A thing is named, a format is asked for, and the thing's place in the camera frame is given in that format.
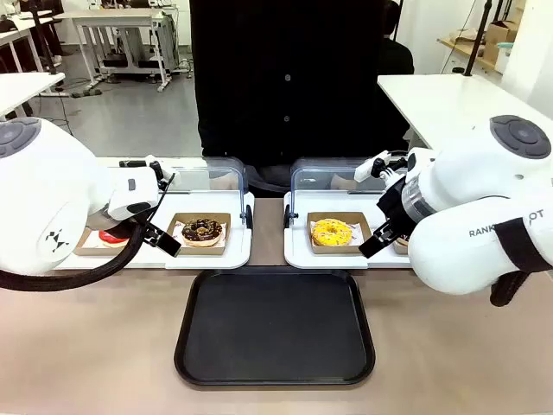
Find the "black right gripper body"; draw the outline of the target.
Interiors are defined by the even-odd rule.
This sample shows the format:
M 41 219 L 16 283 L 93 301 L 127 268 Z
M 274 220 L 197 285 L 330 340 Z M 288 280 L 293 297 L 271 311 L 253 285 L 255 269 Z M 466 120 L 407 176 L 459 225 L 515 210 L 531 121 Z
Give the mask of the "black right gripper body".
M 411 234 L 415 229 L 416 223 L 406 213 L 402 203 L 404 186 L 405 179 L 400 178 L 377 202 L 378 208 L 386 218 L 385 223 L 377 229 L 380 234 Z

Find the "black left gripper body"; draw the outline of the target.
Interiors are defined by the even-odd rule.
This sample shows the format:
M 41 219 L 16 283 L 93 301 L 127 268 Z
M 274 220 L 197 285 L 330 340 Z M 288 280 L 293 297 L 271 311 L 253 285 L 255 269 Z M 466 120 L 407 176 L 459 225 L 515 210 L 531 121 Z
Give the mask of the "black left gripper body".
M 136 234 L 143 234 L 147 222 L 148 218 L 145 214 L 138 214 L 119 222 L 105 232 L 117 239 L 132 239 Z

